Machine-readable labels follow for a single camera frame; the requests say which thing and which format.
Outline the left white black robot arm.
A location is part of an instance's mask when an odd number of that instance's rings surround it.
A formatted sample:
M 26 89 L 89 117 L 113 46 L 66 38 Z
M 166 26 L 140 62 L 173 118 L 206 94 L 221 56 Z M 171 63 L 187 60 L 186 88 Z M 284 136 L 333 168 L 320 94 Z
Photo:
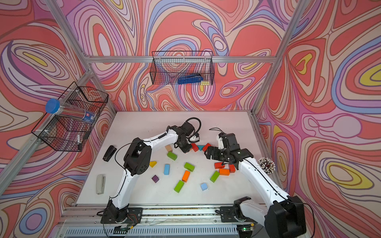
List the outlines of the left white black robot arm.
M 109 198 L 101 215 L 102 224 L 132 224 L 140 223 L 139 218 L 133 218 L 128 211 L 130 199 L 141 174 L 149 168 L 151 155 L 154 151 L 167 145 L 174 145 L 183 153 L 192 149 L 192 144 L 199 142 L 201 120 L 196 117 L 187 119 L 180 127 L 168 126 L 166 130 L 152 138 L 135 138 L 128 144 L 122 165 L 124 173 L 116 195 Z

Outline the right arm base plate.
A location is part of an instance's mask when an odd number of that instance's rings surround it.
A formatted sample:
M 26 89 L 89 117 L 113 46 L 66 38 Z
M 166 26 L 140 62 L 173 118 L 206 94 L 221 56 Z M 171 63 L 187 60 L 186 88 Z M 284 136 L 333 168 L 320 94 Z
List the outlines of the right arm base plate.
M 236 206 L 221 206 L 219 207 L 219 210 L 216 210 L 215 212 L 220 215 L 222 223 L 244 223 L 253 221 L 252 219 L 245 217 Z

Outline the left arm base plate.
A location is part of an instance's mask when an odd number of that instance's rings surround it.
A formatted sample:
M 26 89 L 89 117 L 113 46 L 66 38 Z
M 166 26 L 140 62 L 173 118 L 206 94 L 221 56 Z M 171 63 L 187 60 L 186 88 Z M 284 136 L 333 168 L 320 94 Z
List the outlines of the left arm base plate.
M 117 209 L 108 207 L 101 218 L 101 224 L 130 224 L 141 222 L 143 209 L 138 207 Z

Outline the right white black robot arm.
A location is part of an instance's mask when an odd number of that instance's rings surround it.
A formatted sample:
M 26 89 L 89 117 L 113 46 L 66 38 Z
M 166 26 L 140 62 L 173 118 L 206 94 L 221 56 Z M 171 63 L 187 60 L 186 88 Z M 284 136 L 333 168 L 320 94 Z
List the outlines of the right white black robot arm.
M 248 149 L 220 149 L 210 146 L 207 159 L 234 165 L 254 186 L 265 205 L 249 198 L 238 199 L 238 211 L 262 225 L 271 238 L 297 238 L 307 231 L 305 208 L 301 199 L 283 191 L 260 167 Z

